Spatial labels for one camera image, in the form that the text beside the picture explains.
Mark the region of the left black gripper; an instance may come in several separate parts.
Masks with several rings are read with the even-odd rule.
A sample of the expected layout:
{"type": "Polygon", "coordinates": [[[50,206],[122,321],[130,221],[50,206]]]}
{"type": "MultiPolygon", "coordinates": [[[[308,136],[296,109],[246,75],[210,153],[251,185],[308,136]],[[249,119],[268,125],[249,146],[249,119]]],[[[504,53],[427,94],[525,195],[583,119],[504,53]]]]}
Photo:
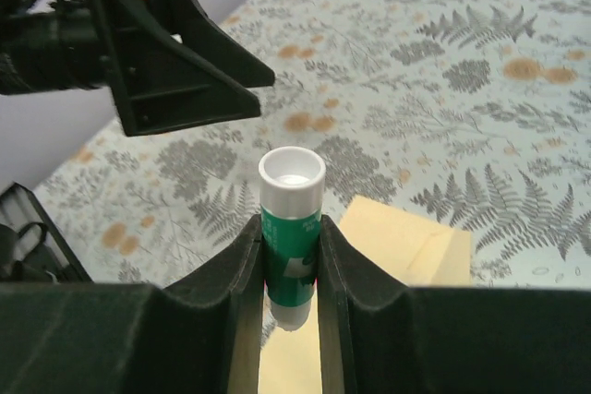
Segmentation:
{"type": "Polygon", "coordinates": [[[124,132],[148,136],[255,118],[253,93],[169,34],[144,0],[54,0],[1,14],[1,93],[109,86],[124,132]]]}

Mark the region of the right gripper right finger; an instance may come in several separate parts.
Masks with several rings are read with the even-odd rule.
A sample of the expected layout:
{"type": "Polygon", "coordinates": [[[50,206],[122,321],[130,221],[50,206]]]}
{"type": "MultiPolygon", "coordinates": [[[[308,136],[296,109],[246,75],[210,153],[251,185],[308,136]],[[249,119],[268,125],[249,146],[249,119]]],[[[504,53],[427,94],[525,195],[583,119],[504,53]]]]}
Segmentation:
{"type": "MultiPolygon", "coordinates": [[[[323,217],[321,254],[329,227],[323,217]]],[[[411,287],[426,393],[586,393],[586,290],[411,287]]]]}

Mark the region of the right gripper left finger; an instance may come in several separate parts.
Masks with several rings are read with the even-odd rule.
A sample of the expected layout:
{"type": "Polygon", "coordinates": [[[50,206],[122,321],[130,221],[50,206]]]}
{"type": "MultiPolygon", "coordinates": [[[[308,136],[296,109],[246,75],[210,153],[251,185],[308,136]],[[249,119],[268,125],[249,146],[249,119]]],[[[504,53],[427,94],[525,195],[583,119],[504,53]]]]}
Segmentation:
{"type": "Polygon", "coordinates": [[[183,279],[1,286],[5,393],[255,393],[259,216],[183,279]]]}

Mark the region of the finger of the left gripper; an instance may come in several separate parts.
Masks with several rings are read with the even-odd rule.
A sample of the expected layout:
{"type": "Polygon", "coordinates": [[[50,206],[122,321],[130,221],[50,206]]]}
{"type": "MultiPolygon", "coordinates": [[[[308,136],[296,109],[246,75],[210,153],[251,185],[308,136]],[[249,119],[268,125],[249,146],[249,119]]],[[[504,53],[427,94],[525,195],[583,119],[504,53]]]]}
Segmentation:
{"type": "Polygon", "coordinates": [[[269,87],[273,70],[213,22],[198,0],[144,0],[146,7],[171,35],[205,61],[246,88],[269,87]]]}

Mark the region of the beige paper envelope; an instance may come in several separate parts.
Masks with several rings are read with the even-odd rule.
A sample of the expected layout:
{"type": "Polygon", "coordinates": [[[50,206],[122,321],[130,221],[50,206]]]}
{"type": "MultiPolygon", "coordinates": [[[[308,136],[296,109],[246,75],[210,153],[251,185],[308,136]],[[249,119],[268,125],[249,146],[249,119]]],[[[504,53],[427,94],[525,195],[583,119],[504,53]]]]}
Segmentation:
{"type": "Polygon", "coordinates": [[[261,393],[426,393],[413,286],[467,286],[472,235],[356,196],[329,227],[308,320],[262,349],[261,393]]]}

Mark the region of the green white glue stick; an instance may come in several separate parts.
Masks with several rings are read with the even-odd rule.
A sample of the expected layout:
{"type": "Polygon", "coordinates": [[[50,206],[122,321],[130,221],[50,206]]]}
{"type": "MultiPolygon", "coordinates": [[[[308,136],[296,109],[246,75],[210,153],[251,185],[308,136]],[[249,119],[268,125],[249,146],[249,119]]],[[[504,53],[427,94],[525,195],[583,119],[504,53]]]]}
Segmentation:
{"type": "Polygon", "coordinates": [[[326,166],[314,151],[286,146],[259,161],[259,204],[265,282],[278,326],[307,321],[317,278],[326,166]]]}

